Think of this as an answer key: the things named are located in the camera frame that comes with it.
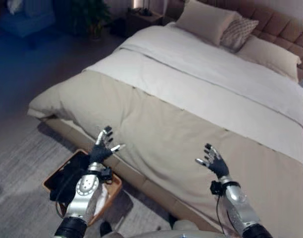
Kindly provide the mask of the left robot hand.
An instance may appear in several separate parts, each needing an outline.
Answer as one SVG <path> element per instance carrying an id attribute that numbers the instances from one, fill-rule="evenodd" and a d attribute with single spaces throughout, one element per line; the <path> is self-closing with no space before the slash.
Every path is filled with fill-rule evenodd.
<path id="1" fill-rule="evenodd" d="M 93 163 L 102 164 L 105 159 L 126 146 L 125 144 L 118 144 L 111 147 L 110 143 L 113 141 L 112 135 L 113 131 L 111 126 L 106 126 L 99 132 L 95 144 L 89 153 L 90 165 Z"/>

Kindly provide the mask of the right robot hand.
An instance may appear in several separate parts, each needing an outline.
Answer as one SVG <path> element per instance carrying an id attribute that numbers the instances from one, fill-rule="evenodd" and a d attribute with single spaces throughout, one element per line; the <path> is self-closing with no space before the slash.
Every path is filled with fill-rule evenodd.
<path id="1" fill-rule="evenodd" d="M 204 158 L 195 159 L 195 161 L 215 173 L 218 179 L 229 176 L 229 169 L 222 156 L 209 143 L 204 146 Z"/>

